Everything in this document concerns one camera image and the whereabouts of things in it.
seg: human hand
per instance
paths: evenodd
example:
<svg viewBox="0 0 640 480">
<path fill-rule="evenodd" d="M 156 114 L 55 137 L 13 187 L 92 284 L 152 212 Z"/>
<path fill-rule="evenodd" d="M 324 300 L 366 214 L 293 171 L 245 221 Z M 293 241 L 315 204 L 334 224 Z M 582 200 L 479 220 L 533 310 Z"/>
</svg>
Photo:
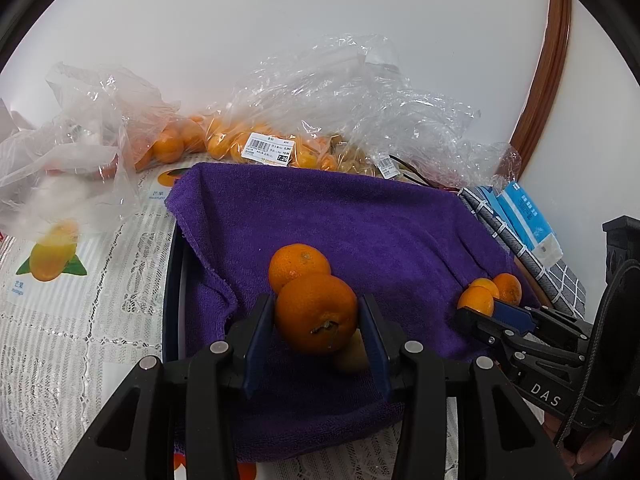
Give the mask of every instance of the human hand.
<svg viewBox="0 0 640 480">
<path fill-rule="evenodd" d="M 558 418 L 545 413 L 545 421 L 542 424 L 542 428 L 551 440 L 555 438 L 561 424 L 562 421 Z M 615 441 L 606 429 L 599 428 L 590 434 L 577 454 L 565 449 L 563 445 L 560 447 L 560 456 L 569 472 L 572 476 L 575 476 L 577 473 L 588 471 L 600 462 L 611 451 Z"/>
</svg>

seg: white wall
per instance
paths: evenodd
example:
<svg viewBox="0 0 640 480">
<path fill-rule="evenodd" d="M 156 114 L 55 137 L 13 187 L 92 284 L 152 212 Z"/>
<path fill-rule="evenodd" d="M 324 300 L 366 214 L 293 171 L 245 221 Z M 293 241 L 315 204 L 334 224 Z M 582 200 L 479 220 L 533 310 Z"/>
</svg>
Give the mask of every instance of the white wall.
<svg viewBox="0 0 640 480">
<path fill-rule="evenodd" d="M 0 97 L 39 125 L 58 108 L 55 62 L 117 62 L 185 108 L 228 96 L 291 42 L 385 34 L 417 88 L 482 110 L 474 137 L 507 140 L 538 61 L 548 0 L 56 0 L 0 74 Z"/>
<path fill-rule="evenodd" d="M 521 182 L 584 283 L 593 319 L 606 285 L 602 224 L 640 218 L 640 87 L 577 0 L 571 27 L 558 96 Z"/>
</svg>

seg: purple towel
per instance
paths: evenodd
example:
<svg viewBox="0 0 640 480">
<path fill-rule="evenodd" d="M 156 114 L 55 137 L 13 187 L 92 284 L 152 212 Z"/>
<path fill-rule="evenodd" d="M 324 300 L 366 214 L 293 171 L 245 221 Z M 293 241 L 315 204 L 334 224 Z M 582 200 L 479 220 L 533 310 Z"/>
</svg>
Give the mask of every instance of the purple towel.
<svg viewBox="0 0 640 480">
<path fill-rule="evenodd" d="M 189 355 L 223 338 L 270 290 L 273 253 L 296 242 L 318 248 L 357 295 L 372 292 L 409 338 L 469 360 L 482 347 L 451 318 L 481 276 L 520 276 L 455 194 L 378 178 L 259 165 L 197 164 L 166 206 L 202 263 L 190 275 Z M 538 304 L 524 282 L 524 301 Z M 368 372 L 341 376 L 326 357 L 290 351 L 274 330 L 264 375 L 232 411 L 239 460 L 278 460 L 363 438 L 400 420 Z"/>
</svg>

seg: black tray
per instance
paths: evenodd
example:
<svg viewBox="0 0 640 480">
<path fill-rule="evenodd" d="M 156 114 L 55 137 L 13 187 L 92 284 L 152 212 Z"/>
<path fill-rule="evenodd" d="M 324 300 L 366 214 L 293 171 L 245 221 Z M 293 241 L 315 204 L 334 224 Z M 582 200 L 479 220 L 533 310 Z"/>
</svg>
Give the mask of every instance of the black tray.
<svg viewBox="0 0 640 480">
<path fill-rule="evenodd" d="M 176 223 L 167 263 L 166 281 L 164 282 L 162 362 L 186 357 L 184 295 L 187 272 L 194 258 L 191 246 L 184 239 L 182 230 Z"/>
</svg>

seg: metal screw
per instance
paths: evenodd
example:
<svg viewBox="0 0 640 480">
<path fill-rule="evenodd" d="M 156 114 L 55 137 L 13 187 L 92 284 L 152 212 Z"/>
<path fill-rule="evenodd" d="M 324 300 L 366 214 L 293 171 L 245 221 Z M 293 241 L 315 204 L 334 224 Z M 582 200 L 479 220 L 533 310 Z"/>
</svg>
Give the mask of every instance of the metal screw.
<svg viewBox="0 0 640 480">
<path fill-rule="evenodd" d="M 404 349 L 409 352 L 409 354 L 419 354 L 424 350 L 424 346 L 419 341 L 407 341 L 404 343 Z"/>
<path fill-rule="evenodd" d="M 211 343 L 209 350 L 211 350 L 214 354 L 223 354 L 227 350 L 229 350 L 229 343 L 227 343 L 226 341 L 216 341 L 215 343 Z"/>
<path fill-rule="evenodd" d="M 478 365 L 478 368 L 482 368 L 482 370 L 490 370 L 494 367 L 494 362 L 484 355 L 481 355 L 476 359 L 476 364 Z"/>
<path fill-rule="evenodd" d="M 148 355 L 140 359 L 139 364 L 140 364 L 140 368 L 142 368 L 143 370 L 150 370 L 151 368 L 156 366 L 157 362 L 158 362 L 157 358 L 155 358 L 153 355 Z"/>
</svg>

